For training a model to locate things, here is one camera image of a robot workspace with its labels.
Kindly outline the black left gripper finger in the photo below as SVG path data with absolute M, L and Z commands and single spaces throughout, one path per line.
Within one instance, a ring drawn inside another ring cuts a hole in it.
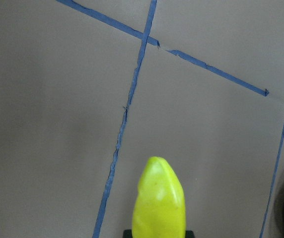
M 132 230 L 124 230 L 122 234 L 122 238 L 133 238 Z

